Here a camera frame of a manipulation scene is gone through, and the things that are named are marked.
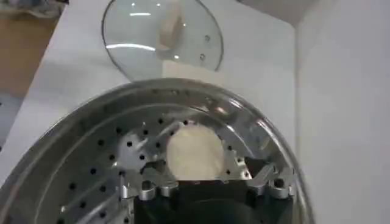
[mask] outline white countertop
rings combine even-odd
[[[82,102],[128,80],[101,37],[108,0],[71,1],[0,153],[0,186],[50,126]],[[224,38],[228,88],[258,107],[295,147],[295,33],[287,23],[235,1],[204,0]]]

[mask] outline white wall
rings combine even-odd
[[[296,27],[310,5],[318,0],[242,0],[241,2]]]
[[[298,146],[317,222],[390,223],[390,1],[320,0],[297,36]]]

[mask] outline white dough ball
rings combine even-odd
[[[169,139],[166,162],[178,180],[218,179],[224,161],[222,142],[210,128],[188,125]]]

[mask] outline metal rim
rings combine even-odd
[[[106,6],[105,10],[104,10],[104,13],[103,13],[103,17],[102,17],[102,21],[101,21],[101,36],[102,36],[102,40],[103,40],[103,45],[104,45],[104,49],[108,55],[108,57],[110,58],[111,62],[115,65],[115,67],[118,68],[119,71],[121,71],[121,73],[127,78],[129,79],[131,82],[133,81],[137,81],[135,80],[134,78],[130,78],[130,76],[127,76],[126,75],[126,72],[123,71],[123,69],[117,64],[117,62],[115,62],[114,58],[112,57],[112,55],[110,54],[110,52],[108,51],[108,49],[105,47],[107,45],[106,43],[106,40],[105,40],[105,37],[104,37],[104,24],[105,24],[105,17],[108,13],[108,10],[109,8],[111,7],[111,5],[115,2],[116,0],[111,0],[108,5]],[[216,18],[214,17],[214,15],[212,14],[212,12],[206,7],[206,5],[203,4],[203,2],[201,0],[195,0],[196,2],[198,2],[206,11],[207,13],[211,16],[211,18],[213,19],[214,23],[216,24],[217,28],[218,28],[218,34],[220,36],[220,39],[221,39],[221,54],[220,54],[220,57],[219,57],[219,61],[218,61],[218,65],[217,67],[215,68],[215,71],[218,71],[219,70],[219,67],[222,63],[222,59],[224,58],[224,54],[225,54],[225,50],[224,50],[224,38],[222,36],[222,31],[221,31],[221,28],[216,20]]]
[[[277,129],[263,116],[263,114],[254,108],[250,103],[246,102],[241,97],[217,86],[213,86],[206,83],[195,82],[192,80],[185,79],[155,79],[155,80],[145,80],[135,83],[128,83],[117,88],[114,88],[110,91],[107,91],[103,95],[97,96],[94,99],[89,100],[88,102],[82,104],[79,108],[76,108],[70,114],[59,120],[54,124],[23,156],[18,165],[14,168],[3,187],[0,189],[0,223],[4,223],[7,220],[7,213],[10,209],[12,201],[15,199],[19,188],[24,183],[26,177],[30,174],[30,171],[40,160],[45,152],[48,151],[48,148],[45,148],[45,145],[50,144],[55,141],[55,138],[52,139],[52,136],[55,132],[60,131],[63,127],[68,125],[68,122],[76,117],[80,117],[83,113],[86,113],[87,110],[91,110],[96,105],[100,105],[102,100],[110,100],[116,94],[132,89],[140,89],[145,85],[161,85],[168,82],[174,82],[175,85],[184,85],[192,84],[197,85],[201,88],[207,88],[211,91],[218,91],[223,95],[232,97],[237,100],[242,106],[246,107],[251,113],[258,116],[261,119],[262,127],[267,131],[272,140],[279,147],[281,154],[286,159],[286,162],[289,166],[293,167],[297,174],[297,191],[298,191],[298,202],[301,204],[301,223],[314,223],[314,215],[311,207],[311,201],[308,196],[307,189],[305,187],[303,173],[298,165],[297,160],[295,159],[293,153],[289,149],[286,141],[277,131]]]

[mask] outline metal bracket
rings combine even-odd
[[[265,165],[259,173],[250,180],[247,180],[247,185],[259,196],[264,194],[264,190],[268,185],[269,179],[274,174],[274,165]]]
[[[277,178],[269,182],[271,196],[277,199],[286,199],[295,195],[295,180],[294,169],[290,167],[284,168]]]

